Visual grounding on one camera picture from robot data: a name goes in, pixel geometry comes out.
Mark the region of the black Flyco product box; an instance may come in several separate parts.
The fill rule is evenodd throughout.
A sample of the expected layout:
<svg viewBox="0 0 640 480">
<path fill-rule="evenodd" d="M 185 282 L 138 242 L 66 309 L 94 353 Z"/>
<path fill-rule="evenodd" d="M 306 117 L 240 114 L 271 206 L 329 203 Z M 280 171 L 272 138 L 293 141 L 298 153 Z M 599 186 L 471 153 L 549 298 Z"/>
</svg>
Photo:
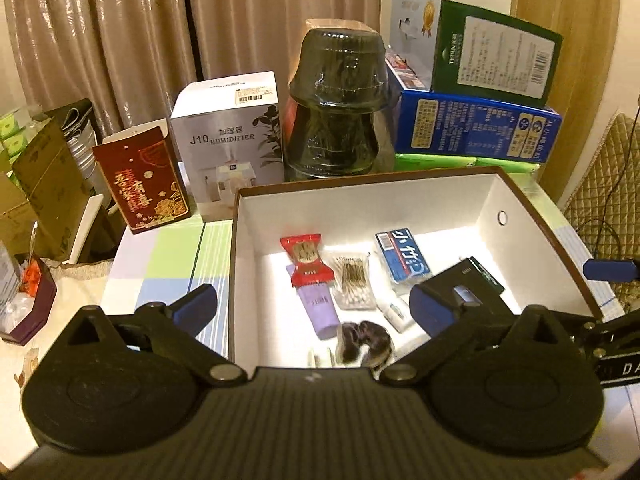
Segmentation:
<svg viewBox="0 0 640 480">
<path fill-rule="evenodd" d="M 493 315 L 511 313 L 501 298 L 504 287 L 474 257 L 459 261 L 418 287 L 447 308 L 455 318 L 475 310 Z"/>
</svg>

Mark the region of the small white tube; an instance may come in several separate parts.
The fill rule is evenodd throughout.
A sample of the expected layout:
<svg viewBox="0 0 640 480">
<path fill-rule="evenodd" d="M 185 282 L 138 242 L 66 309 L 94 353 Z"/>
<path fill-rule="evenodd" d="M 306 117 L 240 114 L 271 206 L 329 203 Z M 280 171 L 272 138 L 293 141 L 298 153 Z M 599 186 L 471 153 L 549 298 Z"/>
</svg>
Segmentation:
<svg viewBox="0 0 640 480">
<path fill-rule="evenodd" d="M 393 290 L 375 295 L 378 310 L 397 333 L 405 333 L 414 324 L 409 308 L 409 293 L 396 294 Z"/>
</svg>

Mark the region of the blue white gum box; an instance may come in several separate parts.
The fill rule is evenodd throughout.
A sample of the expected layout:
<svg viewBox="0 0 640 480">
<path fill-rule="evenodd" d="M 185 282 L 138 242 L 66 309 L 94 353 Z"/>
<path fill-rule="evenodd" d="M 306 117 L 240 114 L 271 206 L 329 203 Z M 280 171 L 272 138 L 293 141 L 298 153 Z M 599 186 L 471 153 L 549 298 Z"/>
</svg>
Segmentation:
<svg viewBox="0 0 640 480">
<path fill-rule="evenodd" d="M 375 250 L 390 286 L 398 294 L 408 292 L 432 276 L 420 247 L 408 228 L 377 232 Z"/>
</svg>

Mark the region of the dark hair scrunchie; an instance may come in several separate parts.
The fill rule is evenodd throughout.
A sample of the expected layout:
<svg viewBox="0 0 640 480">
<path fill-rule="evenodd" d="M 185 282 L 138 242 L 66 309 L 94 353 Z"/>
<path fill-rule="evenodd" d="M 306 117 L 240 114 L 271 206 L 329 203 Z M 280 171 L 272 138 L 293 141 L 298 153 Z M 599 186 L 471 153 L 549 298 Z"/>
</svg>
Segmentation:
<svg viewBox="0 0 640 480">
<path fill-rule="evenodd" d="M 347 322 L 337 326 L 335 363 L 370 368 L 374 372 L 390 364 L 393 339 L 381 325 L 370 321 Z"/>
</svg>

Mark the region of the cotton swab pack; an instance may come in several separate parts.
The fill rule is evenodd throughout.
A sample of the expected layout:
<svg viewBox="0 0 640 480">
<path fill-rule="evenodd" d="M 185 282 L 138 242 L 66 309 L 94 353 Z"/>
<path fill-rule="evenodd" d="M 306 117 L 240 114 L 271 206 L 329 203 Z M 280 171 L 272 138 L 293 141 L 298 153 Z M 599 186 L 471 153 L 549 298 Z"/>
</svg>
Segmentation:
<svg viewBox="0 0 640 480">
<path fill-rule="evenodd" d="M 329 265 L 334 271 L 331 292 L 343 311 L 371 311 L 376 300 L 370 282 L 369 255 L 360 252 L 332 254 Z"/>
</svg>

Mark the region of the purple cream tube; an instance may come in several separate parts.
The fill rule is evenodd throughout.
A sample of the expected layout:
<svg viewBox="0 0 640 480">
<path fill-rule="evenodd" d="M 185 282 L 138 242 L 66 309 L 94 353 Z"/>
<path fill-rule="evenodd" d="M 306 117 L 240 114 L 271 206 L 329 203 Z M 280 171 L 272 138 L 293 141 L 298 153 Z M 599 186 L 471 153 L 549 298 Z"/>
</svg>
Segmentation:
<svg viewBox="0 0 640 480">
<path fill-rule="evenodd" d="M 334 338 L 341 322 L 335 310 L 329 284 L 312 283 L 296 287 L 295 290 L 317 337 L 320 340 Z"/>
</svg>

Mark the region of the red snack packet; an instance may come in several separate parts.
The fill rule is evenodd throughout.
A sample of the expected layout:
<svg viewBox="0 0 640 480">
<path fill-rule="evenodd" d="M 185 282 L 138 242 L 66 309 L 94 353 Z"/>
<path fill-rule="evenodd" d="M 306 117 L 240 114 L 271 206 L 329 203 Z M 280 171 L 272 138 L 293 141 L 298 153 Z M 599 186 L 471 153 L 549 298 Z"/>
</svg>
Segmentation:
<svg viewBox="0 0 640 480">
<path fill-rule="evenodd" d="M 295 288 L 334 280 L 334 271 L 320 256 L 321 234 L 303 234 L 286 236 L 280 244 L 293 263 L 291 284 Z"/>
</svg>

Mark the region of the white plastic clamp holder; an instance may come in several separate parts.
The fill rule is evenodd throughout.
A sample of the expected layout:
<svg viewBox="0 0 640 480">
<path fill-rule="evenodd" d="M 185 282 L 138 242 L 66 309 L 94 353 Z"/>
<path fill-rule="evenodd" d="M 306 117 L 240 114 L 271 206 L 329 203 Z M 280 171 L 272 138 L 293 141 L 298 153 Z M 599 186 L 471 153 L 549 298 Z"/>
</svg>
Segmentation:
<svg viewBox="0 0 640 480">
<path fill-rule="evenodd" d="M 336 359 L 333 350 L 326 347 L 310 350 L 307 356 L 307 366 L 309 368 L 336 367 Z"/>
</svg>

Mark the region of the quilted beige chair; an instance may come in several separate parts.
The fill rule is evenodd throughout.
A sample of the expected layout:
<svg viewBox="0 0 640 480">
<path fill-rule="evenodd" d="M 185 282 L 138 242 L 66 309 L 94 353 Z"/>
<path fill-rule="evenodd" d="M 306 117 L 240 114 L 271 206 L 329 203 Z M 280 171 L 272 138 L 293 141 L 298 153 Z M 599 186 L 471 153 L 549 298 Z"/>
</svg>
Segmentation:
<svg viewBox="0 0 640 480">
<path fill-rule="evenodd" d="M 612 118 L 564 214 L 602 259 L 639 255 L 639 118 Z"/>
</svg>

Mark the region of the large white storage box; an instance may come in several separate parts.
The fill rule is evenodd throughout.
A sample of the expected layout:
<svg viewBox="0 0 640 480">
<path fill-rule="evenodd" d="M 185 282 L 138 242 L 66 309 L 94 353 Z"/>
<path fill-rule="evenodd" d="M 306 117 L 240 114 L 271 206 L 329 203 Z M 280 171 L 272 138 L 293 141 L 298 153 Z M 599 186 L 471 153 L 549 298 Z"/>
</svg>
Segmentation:
<svg viewBox="0 0 640 480">
<path fill-rule="evenodd" d="M 344 322 L 393 327 L 411 286 L 467 258 L 498 282 L 513 312 L 530 304 L 600 316 L 608 296 L 583 277 L 586 248 L 533 178 L 498 168 L 372 174 L 248 188 L 235 204 L 229 353 L 247 370 L 304 367 L 324 348 L 292 285 L 294 252 L 335 269 L 337 284 L 367 280 L 371 310 Z"/>
</svg>

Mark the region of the dark purple tray box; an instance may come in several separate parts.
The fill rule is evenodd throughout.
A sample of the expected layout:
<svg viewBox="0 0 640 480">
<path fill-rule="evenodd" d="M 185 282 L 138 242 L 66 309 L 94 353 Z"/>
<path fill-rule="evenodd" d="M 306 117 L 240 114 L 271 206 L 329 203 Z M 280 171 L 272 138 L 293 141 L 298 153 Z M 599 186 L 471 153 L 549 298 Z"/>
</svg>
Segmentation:
<svg viewBox="0 0 640 480">
<path fill-rule="evenodd" d="M 4 327 L 1 329 L 2 340 L 21 346 L 31 341 L 35 334 L 47 324 L 58 291 L 49 268 L 39 257 L 32 257 L 26 273 L 38 278 L 37 284 L 34 280 L 27 281 L 27 290 L 35 292 L 34 296 L 27 295 L 32 308 L 12 330 Z"/>
</svg>

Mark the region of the green tissue pack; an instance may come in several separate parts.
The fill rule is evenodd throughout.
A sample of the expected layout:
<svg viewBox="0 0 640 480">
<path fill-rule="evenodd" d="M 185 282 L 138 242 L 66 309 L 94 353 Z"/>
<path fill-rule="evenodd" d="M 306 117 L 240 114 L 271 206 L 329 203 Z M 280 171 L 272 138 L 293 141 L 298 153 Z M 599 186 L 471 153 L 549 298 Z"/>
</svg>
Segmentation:
<svg viewBox="0 0 640 480">
<path fill-rule="evenodd" d="M 515 160 L 473 156 L 422 154 L 396 154 L 394 162 L 395 171 L 459 169 L 464 167 L 489 166 L 500 167 L 508 174 L 534 174 L 540 167 L 539 164 L 532 164 L 531 162 L 516 162 Z"/>
</svg>

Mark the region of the red gold gift box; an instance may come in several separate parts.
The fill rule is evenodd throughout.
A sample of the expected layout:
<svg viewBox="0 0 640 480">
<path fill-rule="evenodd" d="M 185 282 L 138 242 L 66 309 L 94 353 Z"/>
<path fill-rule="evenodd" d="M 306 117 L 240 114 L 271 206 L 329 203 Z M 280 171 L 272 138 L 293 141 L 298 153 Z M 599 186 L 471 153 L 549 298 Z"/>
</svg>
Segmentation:
<svg viewBox="0 0 640 480">
<path fill-rule="evenodd" d="M 134 234 L 190 217 L 188 193 L 165 119 L 114 133 L 92 152 Z"/>
</svg>

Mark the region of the blue carton box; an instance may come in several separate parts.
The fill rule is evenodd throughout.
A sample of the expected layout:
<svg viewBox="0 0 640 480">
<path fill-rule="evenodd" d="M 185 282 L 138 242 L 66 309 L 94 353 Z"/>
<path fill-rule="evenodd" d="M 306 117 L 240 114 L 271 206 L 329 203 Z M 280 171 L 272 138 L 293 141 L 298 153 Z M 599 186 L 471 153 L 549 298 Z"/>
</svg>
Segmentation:
<svg viewBox="0 0 640 480">
<path fill-rule="evenodd" d="M 393 51 L 385 55 L 390 83 L 390 138 L 400 154 L 474 156 L 542 164 L 562 125 L 550 108 L 428 91 Z"/>
</svg>

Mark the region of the white humidifier box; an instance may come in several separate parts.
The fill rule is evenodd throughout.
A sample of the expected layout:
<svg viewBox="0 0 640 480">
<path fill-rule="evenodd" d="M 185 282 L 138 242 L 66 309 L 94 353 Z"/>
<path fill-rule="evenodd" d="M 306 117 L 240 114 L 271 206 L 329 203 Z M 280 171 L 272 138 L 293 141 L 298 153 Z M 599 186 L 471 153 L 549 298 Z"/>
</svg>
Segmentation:
<svg viewBox="0 0 640 480">
<path fill-rule="evenodd" d="M 284 181 L 274 73 L 192 82 L 169 123 L 204 221 L 230 219 L 241 188 Z"/>
</svg>

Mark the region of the stacked black bowls wrapped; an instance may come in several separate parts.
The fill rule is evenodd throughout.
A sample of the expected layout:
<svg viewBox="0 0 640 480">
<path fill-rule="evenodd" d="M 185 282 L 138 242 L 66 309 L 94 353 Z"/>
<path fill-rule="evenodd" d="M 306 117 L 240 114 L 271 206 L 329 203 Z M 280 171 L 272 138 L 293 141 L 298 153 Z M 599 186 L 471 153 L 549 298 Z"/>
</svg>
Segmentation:
<svg viewBox="0 0 640 480">
<path fill-rule="evenodd" d="M 381 36 L 369 29 L 309 29 L 282 119 L 285 177 L 367 174 L 378 158 L 374 115 L 390 100 Z"/>
</svg>

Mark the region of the green white product box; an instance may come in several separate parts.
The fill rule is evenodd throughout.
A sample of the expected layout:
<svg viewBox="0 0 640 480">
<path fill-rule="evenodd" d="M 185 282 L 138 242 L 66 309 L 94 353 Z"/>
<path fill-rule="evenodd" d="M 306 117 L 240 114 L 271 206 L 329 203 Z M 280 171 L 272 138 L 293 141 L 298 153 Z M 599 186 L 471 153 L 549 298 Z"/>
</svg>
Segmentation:
<svg viewBox="0 0 640 480">
<path fill-rule="evenodd" d="M 451 0 L 392 0 L 390 50 L 428 90 L 531 107 L 548 102 L 563 38 Z"/>
</svg>

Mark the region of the beige curtain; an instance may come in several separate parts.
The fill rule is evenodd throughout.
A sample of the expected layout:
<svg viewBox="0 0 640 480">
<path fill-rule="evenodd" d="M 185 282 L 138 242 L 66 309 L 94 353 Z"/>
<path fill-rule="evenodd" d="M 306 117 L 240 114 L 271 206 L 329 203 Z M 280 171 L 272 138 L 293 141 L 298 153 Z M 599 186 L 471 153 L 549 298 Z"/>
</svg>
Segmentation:
<svg viewBox="0 0 640 480">
<path fill-rule="evenodd" d="M 288 86 L 311 18 L 378 27 L 381 0 L 1 0 L 26 100 L 82 99 L 111 134 L 167 117 L 194 81 L 270 70 Z"/>
</svg>

